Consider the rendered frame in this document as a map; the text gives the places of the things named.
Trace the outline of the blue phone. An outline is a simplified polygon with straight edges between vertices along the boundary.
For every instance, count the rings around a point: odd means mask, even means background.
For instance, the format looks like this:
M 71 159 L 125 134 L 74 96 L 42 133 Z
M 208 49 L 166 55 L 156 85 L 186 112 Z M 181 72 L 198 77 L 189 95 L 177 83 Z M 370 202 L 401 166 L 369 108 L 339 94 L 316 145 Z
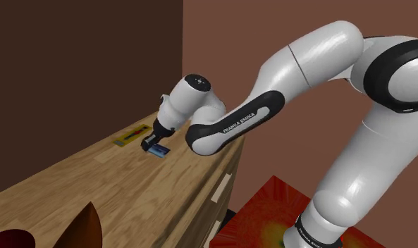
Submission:
M 170 149 L 167 147 L 163 147 L 160 144 L 154 144 L 148 149 L 148 152 L 160 158 L 164 158 L 167 155 L 167 153 L 170 152 Z

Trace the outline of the yellow flat card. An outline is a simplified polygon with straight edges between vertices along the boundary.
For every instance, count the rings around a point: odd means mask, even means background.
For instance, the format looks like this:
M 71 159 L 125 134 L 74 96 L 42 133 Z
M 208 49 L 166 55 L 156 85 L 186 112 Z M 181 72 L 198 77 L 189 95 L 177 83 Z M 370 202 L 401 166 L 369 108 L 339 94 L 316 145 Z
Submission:
M 145 134 L 151 129 L 152 127 L 148 125 L 145 125 L 145 124 L 139 125 L 135 129 L 131 130 L 130 132 L 115 139 L 113 143 L 119 147 L 124 147 L 125 145 L 131 143 L 133 140 L 136 140 L 138 137 Z

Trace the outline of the wooden chest of drawers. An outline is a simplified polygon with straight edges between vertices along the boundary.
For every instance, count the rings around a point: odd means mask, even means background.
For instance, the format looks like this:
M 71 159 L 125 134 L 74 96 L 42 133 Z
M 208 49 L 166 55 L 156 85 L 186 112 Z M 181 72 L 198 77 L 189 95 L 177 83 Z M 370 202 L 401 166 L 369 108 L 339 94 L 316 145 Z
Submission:
M 185 131 L 163 139 L 160 158 L 107 137 L 0 192 L 0 232 L 28 231 L 53 248 L 87 204 L 103 248 L 209 248 L 226 214 L 244 140 L 212 156 L 194 154 Z

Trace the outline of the brown pointed vase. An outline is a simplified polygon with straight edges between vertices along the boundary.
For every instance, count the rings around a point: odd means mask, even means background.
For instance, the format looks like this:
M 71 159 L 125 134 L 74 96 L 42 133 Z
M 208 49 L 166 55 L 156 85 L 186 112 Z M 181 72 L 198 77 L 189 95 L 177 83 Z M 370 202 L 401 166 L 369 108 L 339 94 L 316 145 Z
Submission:
M 102 227 L 92 202 L 73 219 L 53 248 L 102 248 Z

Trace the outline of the red patterned robot stand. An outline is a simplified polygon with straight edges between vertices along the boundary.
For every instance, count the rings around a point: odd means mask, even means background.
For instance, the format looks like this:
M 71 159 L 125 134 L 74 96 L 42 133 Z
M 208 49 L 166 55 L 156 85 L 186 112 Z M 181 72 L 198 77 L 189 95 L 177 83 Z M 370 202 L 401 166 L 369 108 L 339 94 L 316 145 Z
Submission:
M 304 196 L 272 176 L 219 230 L 209 248 L 283 248 L 283 234 L 308 205 Z

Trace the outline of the dark red bowl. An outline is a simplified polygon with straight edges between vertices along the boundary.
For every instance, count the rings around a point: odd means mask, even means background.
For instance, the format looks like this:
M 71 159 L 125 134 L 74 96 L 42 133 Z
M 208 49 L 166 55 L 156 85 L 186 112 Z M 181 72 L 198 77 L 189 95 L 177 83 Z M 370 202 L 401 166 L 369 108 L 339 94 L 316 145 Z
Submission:
M 26 230 L 4 230 L 0 232 L 0 248 L 35 248 L 35 239 Z

